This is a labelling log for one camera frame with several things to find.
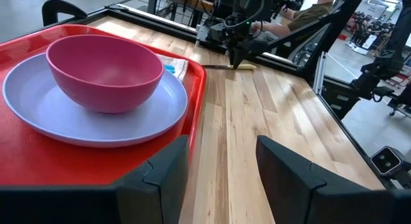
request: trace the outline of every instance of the person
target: person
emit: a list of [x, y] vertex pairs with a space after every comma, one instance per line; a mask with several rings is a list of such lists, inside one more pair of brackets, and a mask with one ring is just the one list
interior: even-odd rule
[[[301, 11], [293, 11], [291, 9], [283, 9], [280, 15], [285, 19], [291, 21], [288, 25], [281, 24], [269, 24], [263, 23], [261, 27], [261, 22], [253, 22], [251, 26], [251, 32], [256, 32], [257, 30], [269, 31], [277, 37], [282, 37], [288, 35], [289, 33], [307, 25], [311, 22], [316, 21], [322, 15], [329, 13], [333, 8], [334, 0], [318, 0], [317, 4], [314, 4], [311, 8]], [[304, 35], [297, 37], [293, 42], [291, 42], [291, 47], [279, 46], [277, 48], [276, 55], [288, 58], [288, 55], [302, 44], [306, 39], [310, 38], [318, 30], [313, 30], [307, 32]]]

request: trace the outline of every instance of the plate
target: plate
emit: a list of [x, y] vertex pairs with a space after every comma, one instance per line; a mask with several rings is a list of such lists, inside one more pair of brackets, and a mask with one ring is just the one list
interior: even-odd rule
[[53, 139], [79, 146], [113, 148], [149, 141], [175, 125], [188, 98], [184, 86], [165, 71], [153, 95], [135, 110], [103, 114], [86, 110], [58, 87], [46, 55], [15, 66], [3, 83], [6, 104], [22, 121]]

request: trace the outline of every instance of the tray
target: tray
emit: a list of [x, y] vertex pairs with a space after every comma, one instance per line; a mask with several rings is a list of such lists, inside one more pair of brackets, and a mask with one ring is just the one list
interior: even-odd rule
[[[19, 62], [45, 52], [56, 39], [70, 35], [113, 34], [83, 25], [60, 25], [0, 44], [0, 79]], [[183, 56], [155, 47], [157, 54], [188, 60], [183, 85], [188, 94], [186, 115], [169, 131], [151, 141], [118, 149], [83, 148], [37, 133], [0, 100], [0, 185], [107, 185], [136, 168], [181, 135], [189, 135], [190, 159], [206, 84], [204, 68]]]

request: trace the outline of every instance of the pink bowl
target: pink bowl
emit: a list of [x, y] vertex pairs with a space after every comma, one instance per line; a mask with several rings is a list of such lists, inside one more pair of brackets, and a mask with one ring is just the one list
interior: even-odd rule
[[46, 51], [57, 85], [74, 102], [106, 113], [144, 103], [164, 73], [160, 58], [135, 42], [104, 35], [59, 39]]

